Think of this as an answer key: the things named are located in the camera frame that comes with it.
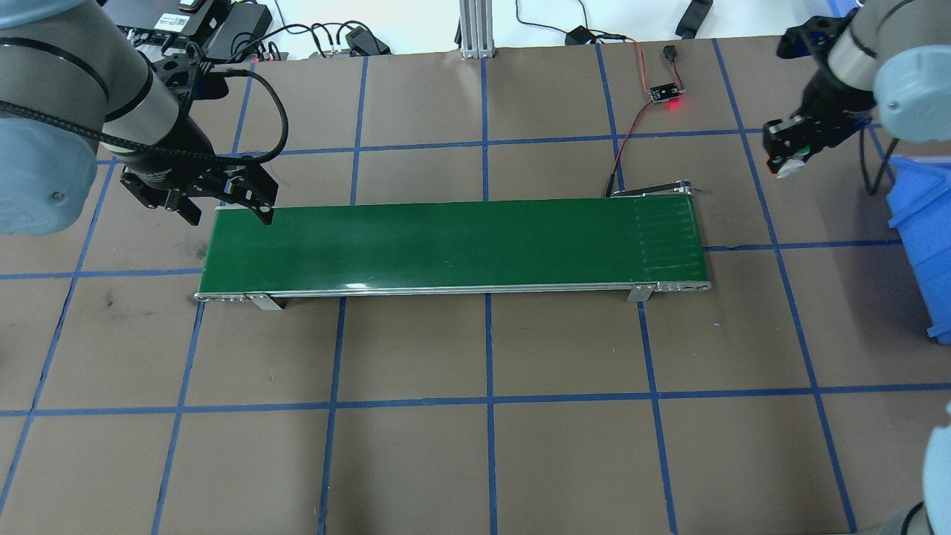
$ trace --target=black wire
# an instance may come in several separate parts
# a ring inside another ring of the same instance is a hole
[[[298,29],[298,28],[304,31],[296,31],[296,32],[290,31],[291,29]],[[275,35],[277,35],[278,33],[281,33],[282,31],[290,31],[290,33],[294,33],[294,34],[309,32],[310,36],[314,39],[314,45],[317,46],[317,51],[320,53],[320,57],[327,57],[327,54],[323,52],[323,47],[320,46],[320,39],[317,37],[317,33],[314,31],[313,28],[309,26],[305,26],[303,24],[288,24],[285,26],[281,26],[280,28],[274,31],[271,31],[270,33],[265,34],[264,37],[259,37],[258,39],[255,39],[254,41],[248,42],[248,44],[245,45],[243,49],[232,54],[231,58],[228,59],[228,61],[226,61],[225,63],[233,63],[235,61],[238,61],[238,59],[241,58],[242,55],[244,55],[249,49],[256,48],[263,41],[270,39],[271,37],[274,37]],[[238,36],[242,35],[243,33],[247,33],[247,32],[243,31],[241,33],[238,33],[237,35],[235,35],[235,38],[231,40],[232,49],[234,49],[233,45],[234,45],[235,39],[237,39]]]
[[[578,4],[581,4],[581,14],[585,16],[585,28],[588,27],[588,8],[585,8],[584,0],[578,0]]]
[[[888,169],[888,160],[891,159],[891,155],[895,152],[895,147],[898,146],[899,141],[901,140],[896,137],[888,144],[888,150],[885,151],[882,164],[879,166],[879,172],[875,175],[875,182],[872,183],[871,178],[868,176],[868,167],[865,165],[865,129],[859,130],[859,167],[862,168],[862,181],[865,182],[865,192],[869,195],[874,195],[879,192],[879,186],[882,185],[882,177],[884,177],[885,171]]]
[[[324,33],[327,34],[327,43],[330,45],[330,48],[332,49],[334,47],[334,37],[330,34],[330,30],[327,29],[326,25],[321,24],[319,22],[315,22],[314,24],[310,25],[311,30],[316,30],[317,28],[320,28],[321,30],[324,31]]]
[[[518,22],[524,24],[525,26],[535,26],[535,27],[538,27],[538,28],[547,28],[547,29],[549,29],[549,30],[560,31],[560,32],[564,33],[565,35],[568,35],[568,33],[567,33],[566,31],[564,31],[563,29],[561,29],[561,28],[556,28],[556,27],[554,27],[554,26],[549,26],[549,25],[547,25],[547,24],[539,24],[539,23],[537,23],[537,22],[526,22],[526,21],[522,20],[521,15],[518,13],[518,0],[515,0],[515,20],[517,20]]]
[[[272,61],[281,61],[281,49],[278,48],[277,43],[274,41],[267,44],[267,53],[271,55]]]
[[[168,55],[165,53],[168,52],[168,49],[172,48],[172,44],[175,43],[176,39],[178,39],[178,33],[170,33],[165,38],[165,42],[162,43],[162,47],[159,49],[159,53],[162,55],[162,57],[168,57]]]
[[[180,149],[168,149],[164,147],[154,147],[151,145],[146,145],[143,143],[137,143],[135,141],[130,141],[120,137],[111,136],[104,134],[99,130],[91,129],[89,127],[84,127],[78,125],[66,119],[61,119],[54,115],[49,115],[43,113],[37,109],[27,108],[25,106],[20,106],[13,104],[12,102],[7,102],[5,100],[0,100],[0,111],[6,113],[12,113],[14,115],[19,115],[21,117],[26,117],[34,121],[39,121],[41,123],[46,123],[50,126],[56,127],[58,129],[63,129],[75,134],[79,134],[83,137],[91,139],[93,141],[98,141],[100,143],[106,143],[115,147],[120,147],[122,149],[135,150],[140,152],[146,152],[150,154],[155,154],[158,156],[165,156],[168,158],[173,158],[176,160],[187,160],[191,162],[200,162],[206,165],[212,166],[247,166],[248,164],[263,164],[264,162],[270,162],[271,160],[278,157],[281,154],[281,151],[284,150],[284,146],[287,145],[287,134],[289,131],[289,125],[287,121],[287,111],[284,109],[284,105],[281,102],[281,98],[278,97],[274,88],[257,72],[245,69],[226,69],[226,70],[213,70],[209,74],[214,76],[221,76],[223,78],[232,78],[232,77],[247,77],[253,78],[261,83],[264,89],[267,91],[267,94],[271,96],[271,99],[274,101],[274,105],[278,109],[278,115],[281,117],[281,139],[278,141],[278,144],[267,153],[261,156],[242,156],[241,158],[233,158],[227,156],[216,156],[214,154],[202,154],[200,152],[192,152],[189,150],[180,150]]]
[[[340,32],[343,31],[344,28],[349,28],[352,30],[353,27],[351,25],[353,24],[356,24],[357,26],[362,26],[364,30],[367,30],[370,32],[370,35],[373,35],[373,32],[370,30],[370,27],[361,23],[359,20],[348,20],[347,22],[332,22],[330,24],[333,24],[335,26],[336,25],[340,26],[339,28],[337,28],[337,44],[338,45],[340,44]]]
[[[274,0],[274,6],[278,8],[278,15],[281,16],[281,25],[287,26],[287,21],[284,20],[284,12],[281,11],[281,4],[278,2],[278,0]]]

